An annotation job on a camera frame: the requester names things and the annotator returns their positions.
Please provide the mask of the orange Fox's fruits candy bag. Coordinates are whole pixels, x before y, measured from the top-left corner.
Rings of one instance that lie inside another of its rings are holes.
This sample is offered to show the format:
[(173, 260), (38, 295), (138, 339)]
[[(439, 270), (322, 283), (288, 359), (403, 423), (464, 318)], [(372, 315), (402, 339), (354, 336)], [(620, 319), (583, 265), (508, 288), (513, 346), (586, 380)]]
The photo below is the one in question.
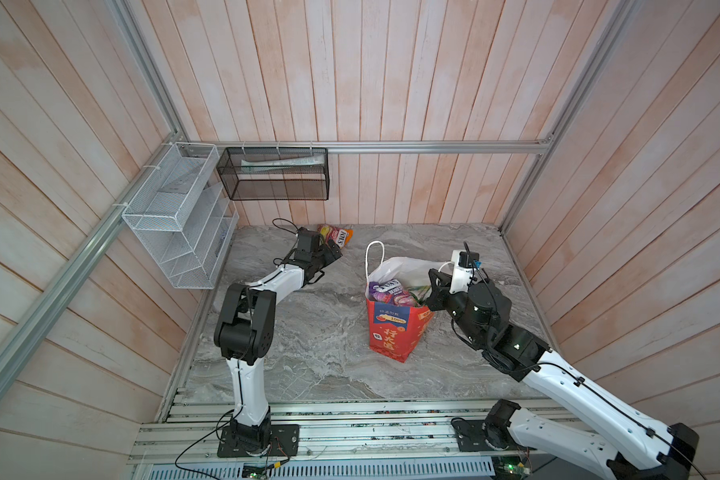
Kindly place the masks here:
[(318, 232), (324, 238), (325, 242), (333, 241), (339, 248), (344, 248), (353, 237), (352, 229), (322, 224), (318, 227)]

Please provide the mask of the red paper gift bag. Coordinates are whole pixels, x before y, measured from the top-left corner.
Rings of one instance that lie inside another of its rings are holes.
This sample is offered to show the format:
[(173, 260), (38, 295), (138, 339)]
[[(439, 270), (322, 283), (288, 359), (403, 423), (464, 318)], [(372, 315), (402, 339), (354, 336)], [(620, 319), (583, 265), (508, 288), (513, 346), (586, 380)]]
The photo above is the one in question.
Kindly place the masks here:
[[(405, 362), (415, 350), (425, 333), (434, 313), (425, 305), (431, 293), (428, 272), (437, 269), (445, 273), (453, 271), (451, 262), (433, 262), (409, 257), (385, 256), (385, 245), (372, 241), (365, 250), (364, 273), (366, 279), (366, 307), (371, 350)], [(399, 280), (415, 297), (415, 307), (378, 303), (369, 298), (370, 282), (384, 283)]]

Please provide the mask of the purple Fox's berries candy bag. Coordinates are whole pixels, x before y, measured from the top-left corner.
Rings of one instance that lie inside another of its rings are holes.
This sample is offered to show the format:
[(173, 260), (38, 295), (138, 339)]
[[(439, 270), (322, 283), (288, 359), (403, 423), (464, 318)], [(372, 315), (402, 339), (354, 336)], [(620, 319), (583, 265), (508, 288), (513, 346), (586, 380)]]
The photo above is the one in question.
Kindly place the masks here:
[(378, 303), (407, 307), (418, 305), (415, 297), (397, 279), (384, 283), (370, 282), (368, 295), (371, 300)]

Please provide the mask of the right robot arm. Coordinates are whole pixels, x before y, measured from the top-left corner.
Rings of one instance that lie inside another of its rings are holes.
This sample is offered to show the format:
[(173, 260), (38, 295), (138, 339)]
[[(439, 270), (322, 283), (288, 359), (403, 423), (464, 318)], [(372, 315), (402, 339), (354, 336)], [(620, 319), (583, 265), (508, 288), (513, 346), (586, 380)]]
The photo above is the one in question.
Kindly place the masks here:
[(547, 420), (517, 402), (497, 401), (482, 422), (495, 450), (530, 448), (603, 479), (686, 479), (699, 469), (698, 434), (632, 408), (576, 370), (547, 342), (509, 319), (511, 302), (487, 276), (470, 268), (432, 269), (432, 311), (444, 311), (459, 340), (497, 371), (554, 400), (589, 432)]

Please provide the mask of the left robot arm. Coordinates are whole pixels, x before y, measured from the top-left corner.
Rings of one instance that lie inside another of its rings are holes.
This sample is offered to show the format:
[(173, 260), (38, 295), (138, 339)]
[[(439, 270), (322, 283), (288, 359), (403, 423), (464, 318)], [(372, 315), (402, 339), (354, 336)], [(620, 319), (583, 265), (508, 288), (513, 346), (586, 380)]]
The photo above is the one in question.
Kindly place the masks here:
[(227, 289), (213, 335), (233, 382), (232, 418), (220, 432), (224, 445), (256, 454), (269, 446), (271, 409), (265, 396), (263, 359), (274, 339), (277, 304), (319, 281), (324, 269), (341, 256), (335, 241), (298, 228), (294, 246), (272, 273)]

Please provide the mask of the black mesh basket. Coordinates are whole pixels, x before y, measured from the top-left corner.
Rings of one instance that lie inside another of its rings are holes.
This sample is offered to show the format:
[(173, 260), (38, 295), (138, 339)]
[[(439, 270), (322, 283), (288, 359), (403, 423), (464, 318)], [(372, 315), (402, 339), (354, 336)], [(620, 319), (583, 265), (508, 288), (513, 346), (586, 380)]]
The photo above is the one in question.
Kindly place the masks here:
[(326, 201), (328, 151), (317, 147), (227, 147), (216, 165), (233, 201)]

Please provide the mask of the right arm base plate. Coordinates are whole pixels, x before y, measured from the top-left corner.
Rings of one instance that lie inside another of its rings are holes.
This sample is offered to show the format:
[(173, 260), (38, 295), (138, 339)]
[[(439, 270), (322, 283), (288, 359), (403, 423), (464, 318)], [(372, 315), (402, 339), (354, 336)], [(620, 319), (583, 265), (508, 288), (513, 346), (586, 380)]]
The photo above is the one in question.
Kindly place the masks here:
[(467, 420), (454, 417), (450, 420), (460, 452), (526, 452), (529, 447), (516, 443), (504, 427), (493, 425), (487, 420)]

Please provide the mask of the aluminium frame rail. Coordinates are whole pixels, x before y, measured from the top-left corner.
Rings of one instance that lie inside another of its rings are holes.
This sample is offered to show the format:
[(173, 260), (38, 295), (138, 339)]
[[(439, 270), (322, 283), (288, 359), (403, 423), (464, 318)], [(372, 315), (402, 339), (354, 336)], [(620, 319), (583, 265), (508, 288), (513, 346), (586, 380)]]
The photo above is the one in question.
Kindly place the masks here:
[(540, 140), (475, 141), (216, 141), (223, 148), (323, 148), (329, 154), (543, 154), (550, 142)]

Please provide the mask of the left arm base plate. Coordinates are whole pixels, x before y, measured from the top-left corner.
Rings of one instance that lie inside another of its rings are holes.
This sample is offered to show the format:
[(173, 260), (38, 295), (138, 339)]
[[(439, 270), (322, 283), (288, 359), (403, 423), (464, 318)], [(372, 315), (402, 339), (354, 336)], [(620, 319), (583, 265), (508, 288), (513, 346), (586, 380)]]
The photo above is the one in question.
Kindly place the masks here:
[(298, 424), (262, 424), (253, 427), (233, 422), (221, 430), (217, 449), (219, 458), (297, 455), (300, 440)]

